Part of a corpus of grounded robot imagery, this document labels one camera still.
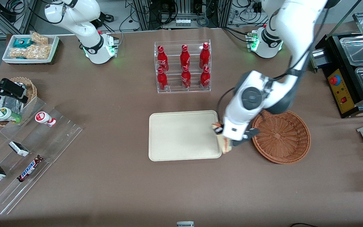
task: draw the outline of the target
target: yellow control panel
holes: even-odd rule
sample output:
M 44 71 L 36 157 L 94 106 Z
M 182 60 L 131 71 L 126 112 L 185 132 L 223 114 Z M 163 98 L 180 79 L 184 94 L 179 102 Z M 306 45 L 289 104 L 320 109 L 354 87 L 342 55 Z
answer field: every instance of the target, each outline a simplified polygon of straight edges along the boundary
M 345 113 L 350 109 L 353 109 L 354 102 L 350 96 L 350 93 L 348 93 L 347 86 L 344 83 L 340 70 L 337 69 L 334 73 L 327 77 L 327 79 L 329 81 L 331 90 L 333 91 L 334 97 L 336 98 L 338 107 L 340 108 L 340 112 Z

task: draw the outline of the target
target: yogurt bottle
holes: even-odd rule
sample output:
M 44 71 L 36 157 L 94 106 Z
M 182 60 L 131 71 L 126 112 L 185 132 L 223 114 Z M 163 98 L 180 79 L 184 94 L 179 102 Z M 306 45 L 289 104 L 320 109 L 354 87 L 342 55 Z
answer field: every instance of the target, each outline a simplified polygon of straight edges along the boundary
M 52 118 L 48 113 L 44 111 L 38 112 L 34 119 L 41 124 L 47 125 L 48 127 L 53 127 L 57 122 L 55 118 Z
M 8 108 L 2 107 L 0 108 L 0 119 L 5 121 L 12 121 L 17 124 L 21 121 L 22 116 L 20 114 L 12 112 L 12 110 Z

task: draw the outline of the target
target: white tray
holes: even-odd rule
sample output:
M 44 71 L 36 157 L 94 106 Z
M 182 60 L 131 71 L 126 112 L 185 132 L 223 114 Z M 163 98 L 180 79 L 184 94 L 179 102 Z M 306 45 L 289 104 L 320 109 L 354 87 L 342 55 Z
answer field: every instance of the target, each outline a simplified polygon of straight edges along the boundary
M 50 63 L 54 57 L 54 53 L 57 49 L 60 38 L 56 35 L 44 35 L 49 38 L 49 44 L 51 45 L 51 51 L 47 59 L 16 59 L 9 57 L 10 49 L 13 47 L 13 43 L 16 39 L 29 38 L 30 35 L 13 35 L 8 43 L 8 47 L 5 49 L 3 61 L 6 63 L 14 64 L 37 64 L 37 63 Z
M 149 159 L 175 161 L 219 158 L 213 110 L 154 113 L 149 118 Z

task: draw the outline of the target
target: small plastic bottle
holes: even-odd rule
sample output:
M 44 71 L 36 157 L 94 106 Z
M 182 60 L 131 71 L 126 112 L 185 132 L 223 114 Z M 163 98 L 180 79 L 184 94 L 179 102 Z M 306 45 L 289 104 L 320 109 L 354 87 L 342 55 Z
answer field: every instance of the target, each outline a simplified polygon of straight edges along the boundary
M 183 66 L 181 73 L 181 86 L 185 89 L 190 88 L 191 85 L 191 74 L 189 72 L 190 67 L 189 66 Z
M 158 69 L 158 83 L 159 83 L 159 89 L 161 90 L 169 89 L 169 85 L 167 84 L 167 76 L 163 72 L 163 68 Z
M 183 66 L 190 66 L 190 54 L 188 53 L 186 44 L 181 46 L 180 66 L 182 69 Z
M 208 48 L 209 48 L 209 43 L 204 43 L 203 49 L 200 53 L 200 69 L 203 69 L 204 66 L 208 66 L 209 57 L 210 57 Z
M 203 73 L 201 74 L 201 78 L 200 78 L 200 87 L 203 90 L 208 89 L 210 78 L 211 78 L 211 75 L 209 74 L 209 67 L 204 66 Z
M 158 63 L 166 72 L 169 71 L 169 63 L 167 62 L 167 55 L 163 50 L 163 46 L 158 46 Z

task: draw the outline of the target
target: acrylic bottle rack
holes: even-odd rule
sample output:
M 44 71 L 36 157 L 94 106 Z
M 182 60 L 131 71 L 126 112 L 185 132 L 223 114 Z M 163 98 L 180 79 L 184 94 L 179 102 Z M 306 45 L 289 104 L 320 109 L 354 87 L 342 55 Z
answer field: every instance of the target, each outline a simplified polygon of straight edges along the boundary
M 200 53 L 203 49 L 203 43 L 209 43 L 209 51 L 211 53 L 210 40 L 190 40 L 190 41 L 170 41 L 170 42 L 155 42 L 154 45 L 154 63 L 155 63 L 155 79 L 157 82 L 158 93 L 172 93 L 172 92 L 210 92 L 211 81 L 207 89 L 200 87 L 200 77 L 203 70 L 200 69 Z M 190 54 L 190 73 L 191 73 L 191 86 L 188 89 L 182 87 L 182 69 L 180 65 L 180 54 L 182 53 L 182 45 L 186 44 Z M 169 63 L 169 71 L 166 72 L 167 83 L 169 89 L 161 90 L 158 83 L 158 46 L 163 46 L 164 52 L 167 55 Z M 209 58 L 209 73 L 212 77 L 211 71 L 211 56 Z

